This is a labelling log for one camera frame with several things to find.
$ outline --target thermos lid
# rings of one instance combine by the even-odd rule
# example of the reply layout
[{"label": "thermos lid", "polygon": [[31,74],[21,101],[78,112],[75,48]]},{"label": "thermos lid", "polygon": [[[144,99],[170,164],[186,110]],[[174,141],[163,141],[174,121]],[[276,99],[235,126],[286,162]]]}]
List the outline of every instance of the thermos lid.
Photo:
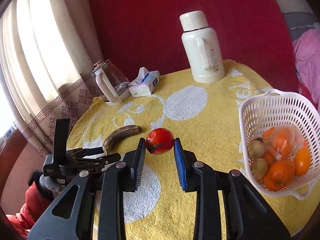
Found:
[{"label": "thermos lid", "polygon": [[209,27],[203,11],[193,11],[180,15],[180,22],[184,32]]}]

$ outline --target tomato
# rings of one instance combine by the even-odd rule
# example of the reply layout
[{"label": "tomato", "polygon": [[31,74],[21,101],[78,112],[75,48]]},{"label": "tomato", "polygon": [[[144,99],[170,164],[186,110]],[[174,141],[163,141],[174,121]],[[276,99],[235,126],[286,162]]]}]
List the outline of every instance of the tomato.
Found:
[{"label": "tomato", "polygon": [[148,152],[159,155],[169,151],[173,147],[172,133],[165,128],[157,128],[147,135],[146,148]]}]

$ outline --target gray glove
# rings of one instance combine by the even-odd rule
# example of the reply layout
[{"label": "gray glove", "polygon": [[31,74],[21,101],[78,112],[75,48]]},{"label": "gray glove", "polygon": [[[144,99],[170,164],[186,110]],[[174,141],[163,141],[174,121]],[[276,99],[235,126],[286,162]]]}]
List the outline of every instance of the gray glove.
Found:
[{"label": "gray glove", "polygon": [[39,185],[47,193],[48,192],[60,193],[63,190],[62,185],[59,182],[52,179],[51,177],[45,177],[43,175],[39,179]]}]

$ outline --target white thermos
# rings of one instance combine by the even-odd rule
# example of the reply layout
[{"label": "white thermos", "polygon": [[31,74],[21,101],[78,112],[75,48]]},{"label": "white thermos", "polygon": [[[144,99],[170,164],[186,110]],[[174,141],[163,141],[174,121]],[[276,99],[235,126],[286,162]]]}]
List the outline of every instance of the white thermos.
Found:
[{"label": "white thermos", "polygon": [[217,34],[209,27],[203,11],[180,15],[182,43],[194,81],[216,82],[224,77],[224,67]]}]

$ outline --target red jacket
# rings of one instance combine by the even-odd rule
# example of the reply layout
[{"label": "red jacket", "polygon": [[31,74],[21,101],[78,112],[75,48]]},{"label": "red jacket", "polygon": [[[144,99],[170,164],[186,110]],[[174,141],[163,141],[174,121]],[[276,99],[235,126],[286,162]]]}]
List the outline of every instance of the red jacket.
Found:
[{"label": "red jacket", "polygon": [[40,176],[39,171],[35,171],[31,175],[29,188],[26,191],[26,203],[20,209],[20,213],[7,215],[13,227],[24,239],[27,239],[28,232],[53,200],[53,197],[47,196],[41,191],[39,187]]}]

